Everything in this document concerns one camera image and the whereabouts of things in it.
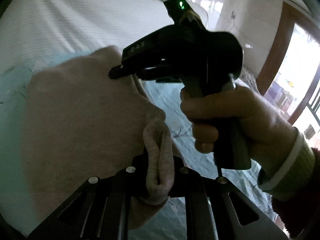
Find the person's right hand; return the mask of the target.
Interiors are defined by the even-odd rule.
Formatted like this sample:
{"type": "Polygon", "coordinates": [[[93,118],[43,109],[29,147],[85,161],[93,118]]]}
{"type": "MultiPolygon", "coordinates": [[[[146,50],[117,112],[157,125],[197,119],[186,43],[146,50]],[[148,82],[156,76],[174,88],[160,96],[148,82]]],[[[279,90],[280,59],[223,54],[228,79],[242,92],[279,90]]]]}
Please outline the person's right hand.
{"type": "Polygon", "coordinates": [[[192,98],[180,92],[181,111],[192,123],[195,148],[201,153],[214,150],[221,127],[234,128],[247,145],[251,159],[267,176],[276,173],[288,158],[297,130],[262,96],[247,87],[192,98]]]}

